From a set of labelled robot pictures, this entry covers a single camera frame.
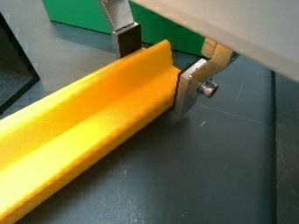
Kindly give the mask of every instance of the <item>bolt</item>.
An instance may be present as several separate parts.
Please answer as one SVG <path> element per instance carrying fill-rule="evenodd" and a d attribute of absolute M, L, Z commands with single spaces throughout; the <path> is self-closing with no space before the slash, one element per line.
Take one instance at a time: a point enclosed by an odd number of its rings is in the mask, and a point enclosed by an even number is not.
<path fill-rule="evenodd" d="M 199 94 L 203 94 L 207 98 L 211 98 L 217 92 L 219 85 L 208 79 L 201 82 L 197 88 Z"/>

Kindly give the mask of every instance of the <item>silver metal clamp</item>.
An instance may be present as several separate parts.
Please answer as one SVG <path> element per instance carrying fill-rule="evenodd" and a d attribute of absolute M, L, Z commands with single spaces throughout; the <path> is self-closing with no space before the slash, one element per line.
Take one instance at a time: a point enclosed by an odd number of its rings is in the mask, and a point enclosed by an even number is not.
<path fill-rule="evenodd" d="M 199 59 L 180 73 L 173 98 L 173 113 L 183 116 L 196 103 L 197 97 L 211 98 L 219 86 L 211 81 L 211 76 L 219 73 L 237 55 L 223 45 L 205 39 L 201 54 L 209 59 Z"/>
<path fill-rule="evenodd" d="M 104 12 L 119 58 L 141 48 L 141 26 L 133 20 L 128 0 L 97 0 Z"/>

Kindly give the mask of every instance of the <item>white panel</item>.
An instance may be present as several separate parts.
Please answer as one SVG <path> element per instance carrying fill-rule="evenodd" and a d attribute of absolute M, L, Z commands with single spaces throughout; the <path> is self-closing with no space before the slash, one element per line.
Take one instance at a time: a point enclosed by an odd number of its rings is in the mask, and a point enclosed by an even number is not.
<path fill-rule="evenodd" d="M 133 0 L 299 81 L 297 0 Z"/>

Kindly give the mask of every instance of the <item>green panel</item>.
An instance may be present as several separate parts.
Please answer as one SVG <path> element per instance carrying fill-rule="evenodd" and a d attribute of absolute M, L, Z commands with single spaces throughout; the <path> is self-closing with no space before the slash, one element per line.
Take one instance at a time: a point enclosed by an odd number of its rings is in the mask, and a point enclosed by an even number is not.
<path fill-rule="evenodd" d="M 49 19 L 68 25 L 109 33 L 97 0 L 42 0 Z M 131 3 L 135 21 L 143 26 L 143 41 L 156 44 L 163 39 L 172 49 L 200 55 L 204 37 L 148 9 Z"/>

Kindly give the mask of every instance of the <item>yellow plastic rail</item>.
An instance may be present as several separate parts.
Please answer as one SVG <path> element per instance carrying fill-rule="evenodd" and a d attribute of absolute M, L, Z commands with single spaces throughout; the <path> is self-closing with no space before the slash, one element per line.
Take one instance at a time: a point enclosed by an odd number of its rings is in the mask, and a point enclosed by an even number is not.
<path fill-rule="evenodd" d="M 14 223 L 171 106 L 167 41 L 132 53 L 0 121 L 0 223 Z"/>

